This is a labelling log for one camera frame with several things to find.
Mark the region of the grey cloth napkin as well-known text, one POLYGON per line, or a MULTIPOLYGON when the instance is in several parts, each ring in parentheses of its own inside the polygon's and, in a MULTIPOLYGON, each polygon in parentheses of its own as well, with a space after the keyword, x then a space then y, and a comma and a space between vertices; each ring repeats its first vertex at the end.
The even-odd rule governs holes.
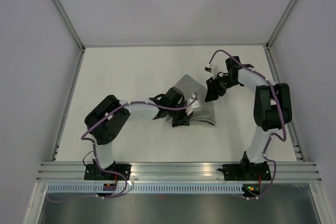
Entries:
POLYGON ((174 87, 178 88, 183 92, 185 95, 185 100, 192 99, 192 95, 194 92, 197 93, 197 99, 201 103, 201 109, 197 111, 193 111, 190 117, 190 125, 197 125, 197 124, 208 124, 211 126, 216 125, 216 117, 215 117, 215 108, 214 102, 205 102, 205 96, 207 93, 207 89, 193 79, 191 76, 185 74, 175 85, 174 87))

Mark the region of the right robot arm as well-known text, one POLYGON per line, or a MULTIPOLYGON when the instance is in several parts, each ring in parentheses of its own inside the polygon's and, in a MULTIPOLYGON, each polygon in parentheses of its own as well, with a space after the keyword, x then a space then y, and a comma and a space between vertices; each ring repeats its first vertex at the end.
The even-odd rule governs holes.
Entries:
POLYGON ((247 87, 254 94, 253 119, 256 130, 249 148, 238 164, 223 165, 219 169, 226 181, 271 180, 270 158, 266 156, 272 138, 286 141, 285 125, 292 120, 290 89, 286 83, 268 80, 251 64, 242 64, 238 56, 225 61, 227 72, 219 72, 211 63, 205 71, 212 76, 206 81, 205 102, 222 97, 229 88, 247 87))

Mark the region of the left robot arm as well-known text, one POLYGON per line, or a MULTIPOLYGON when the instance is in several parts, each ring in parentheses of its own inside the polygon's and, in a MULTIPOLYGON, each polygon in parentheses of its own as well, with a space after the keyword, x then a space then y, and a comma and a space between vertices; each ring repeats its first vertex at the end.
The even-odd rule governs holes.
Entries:
POLYGON ((97 175, 104 180, 114 176, 112 144, 127 122, 168 117, 173 127, 189 126, 193 111, 200 106, 196 92, 186 99, 176 87, 144 101, 123 101, 115 95, 105 97, 86 116, 87 131, 81 137, 81 140, 92 143, 97 175))

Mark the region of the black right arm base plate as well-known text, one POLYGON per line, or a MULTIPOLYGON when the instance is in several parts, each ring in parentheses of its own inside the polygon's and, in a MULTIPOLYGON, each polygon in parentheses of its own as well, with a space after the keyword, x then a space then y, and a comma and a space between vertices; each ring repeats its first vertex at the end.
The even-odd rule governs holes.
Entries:
POLYGON ((224 164, 218 171, 223 173, 225 181, 271 181, 270 168, 266 162, 245 167, 241 164, 224 164))

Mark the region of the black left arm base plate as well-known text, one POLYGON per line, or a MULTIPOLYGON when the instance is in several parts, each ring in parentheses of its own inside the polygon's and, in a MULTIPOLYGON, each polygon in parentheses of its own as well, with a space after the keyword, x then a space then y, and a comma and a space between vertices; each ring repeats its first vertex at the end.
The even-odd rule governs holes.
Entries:
POLYGON ((113 173, 103 172, 98 168, 96 164, 88 164, 86 166, 84 180, 96 180, 96 181, 108 181, 108 180, 117 180, 122 181, 123 177, 126 180, 130 179, 131 175, 131 165, 130 164, 112 164, 107 168, 113 173))

